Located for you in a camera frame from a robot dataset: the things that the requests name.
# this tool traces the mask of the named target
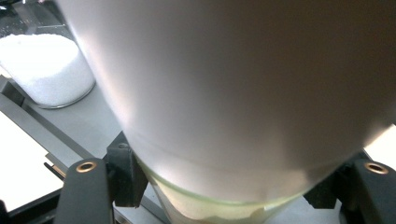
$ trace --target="yellowish liquid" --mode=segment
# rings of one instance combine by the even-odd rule
[[[147,167],[144,170],[174,224],[261,224],[301,195],[269,203],[219,201],[174,186]]]

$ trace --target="white surface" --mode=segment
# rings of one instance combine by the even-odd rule
[[[8,211],[62,187],[45,166],[48,152],[0,112],[0,200]]]
[[[379,161],[396,170],[396,126],[390,126],[365,150],[373,161]]]

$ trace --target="brass screw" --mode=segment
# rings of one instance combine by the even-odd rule
[[[87,173],[87,172],[93,170],[95,167],[96,167],[96,162],[94,162],[94,161],[86,161],[86,162],[80,164],[76,168],[76,170],[79,173]]]

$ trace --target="white powder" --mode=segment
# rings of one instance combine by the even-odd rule
[[[77,45],[61,35],[9,35],[0,39],[0,65],[39,105],[69,105],[94,84]]]

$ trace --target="glass beaker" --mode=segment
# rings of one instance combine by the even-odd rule
[[[2,7],[0,66],[42,108],[71,105],[94,86],[92,71],[52,1]]]

